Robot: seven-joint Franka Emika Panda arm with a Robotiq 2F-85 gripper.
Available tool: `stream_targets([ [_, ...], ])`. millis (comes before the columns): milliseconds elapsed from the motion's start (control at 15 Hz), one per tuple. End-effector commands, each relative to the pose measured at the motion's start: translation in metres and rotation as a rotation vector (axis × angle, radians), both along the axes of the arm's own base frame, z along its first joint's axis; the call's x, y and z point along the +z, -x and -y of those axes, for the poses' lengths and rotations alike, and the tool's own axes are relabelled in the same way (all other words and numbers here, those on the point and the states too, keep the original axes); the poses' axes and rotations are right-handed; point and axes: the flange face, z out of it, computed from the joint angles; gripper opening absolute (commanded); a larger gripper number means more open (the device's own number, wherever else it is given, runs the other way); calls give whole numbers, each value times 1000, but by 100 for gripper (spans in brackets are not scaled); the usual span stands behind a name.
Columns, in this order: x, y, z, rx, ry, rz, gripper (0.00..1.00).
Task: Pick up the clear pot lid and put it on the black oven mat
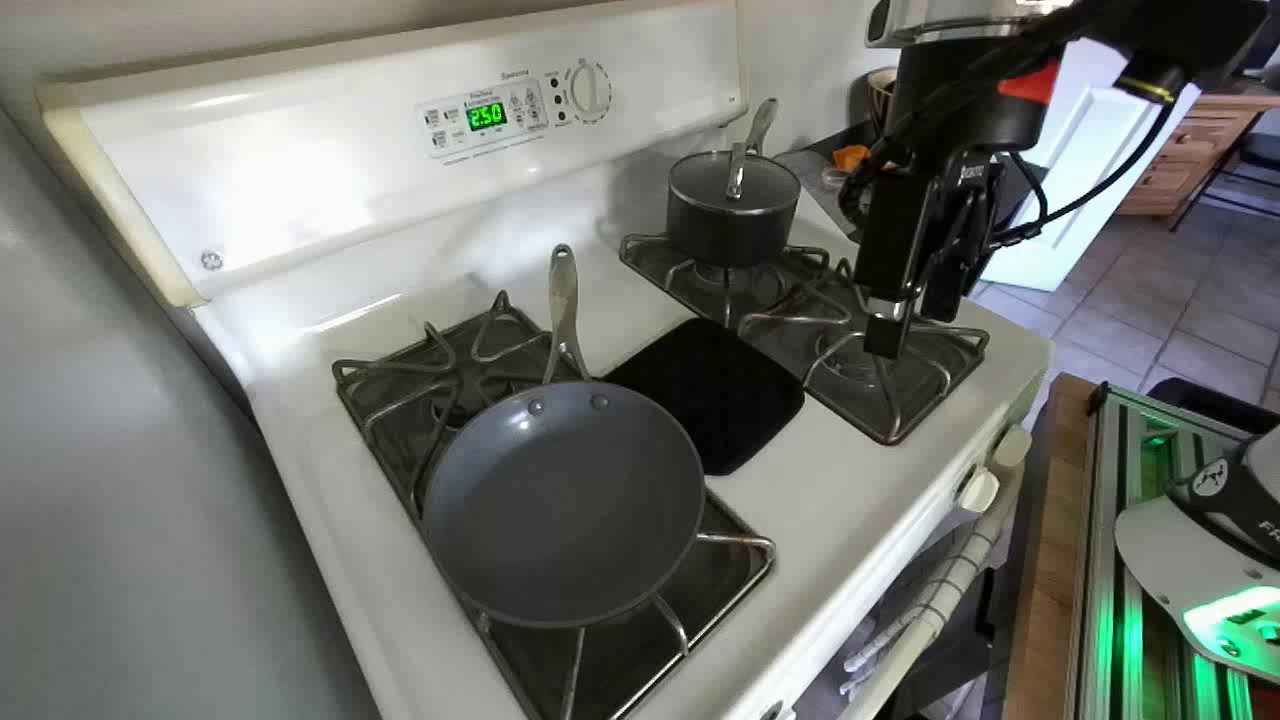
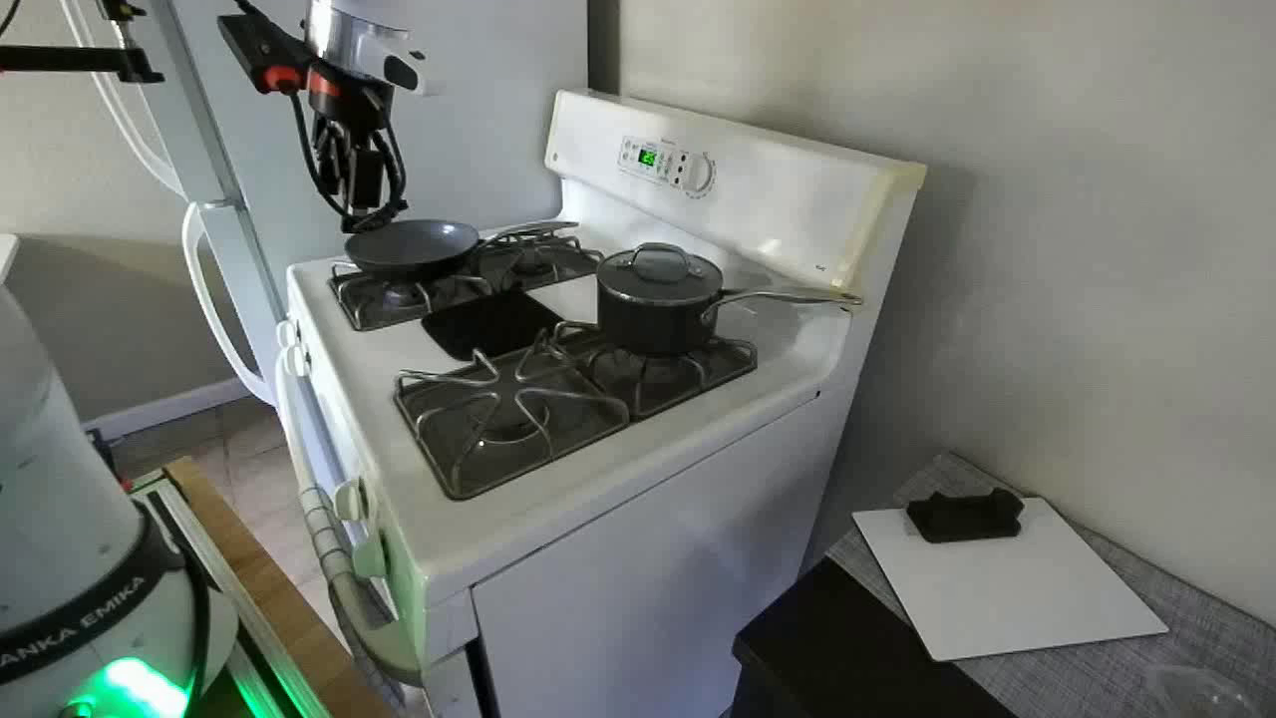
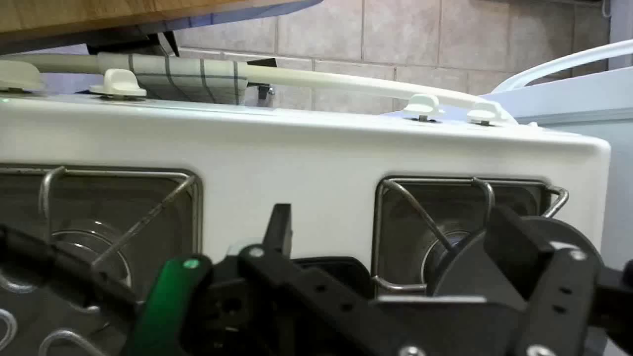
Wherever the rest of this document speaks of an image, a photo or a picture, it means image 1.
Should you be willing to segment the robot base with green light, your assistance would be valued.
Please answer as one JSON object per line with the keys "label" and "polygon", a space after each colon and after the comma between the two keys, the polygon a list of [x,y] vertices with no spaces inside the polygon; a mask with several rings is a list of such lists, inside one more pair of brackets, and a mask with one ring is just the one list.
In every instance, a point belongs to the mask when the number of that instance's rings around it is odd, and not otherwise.
{"label": "robot base with green light", "polygon": [[1280,683],[1280,428],[1123,508],[1116,547],[1202,656]]}

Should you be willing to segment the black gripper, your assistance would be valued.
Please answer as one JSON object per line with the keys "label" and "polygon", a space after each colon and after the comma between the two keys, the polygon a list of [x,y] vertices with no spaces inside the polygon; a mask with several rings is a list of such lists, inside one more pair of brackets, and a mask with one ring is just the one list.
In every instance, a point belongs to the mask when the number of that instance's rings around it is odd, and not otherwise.
{"label": "black gripper", "polygon": [[859,174],[856,283],[867,296],[863,348],[895,357],[912,317],[954,321],[991,236],[995,168],[960,153],[943,162],[874,162]]}

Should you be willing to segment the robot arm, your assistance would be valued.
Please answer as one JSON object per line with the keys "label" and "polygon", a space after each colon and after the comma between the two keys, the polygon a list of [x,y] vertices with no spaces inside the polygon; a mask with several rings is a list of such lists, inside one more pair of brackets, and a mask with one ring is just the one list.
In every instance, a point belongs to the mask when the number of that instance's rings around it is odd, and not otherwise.
{"label": "robot arm", "polygon": [[850,174],[863,348],[895,357],[917,321],[954,321],[980,269],[1046,222],[1093,203],[1133,162],[1130,153],[1088,190],[1009,222],[995,174],[1039,138],[1074,41],[1123,57],[1116,88],[1168,123],[1179,93],[1230,67],[1259,30],[1267,0],[877,0],[874,46],[895,46],[895,95],[867,158]]}

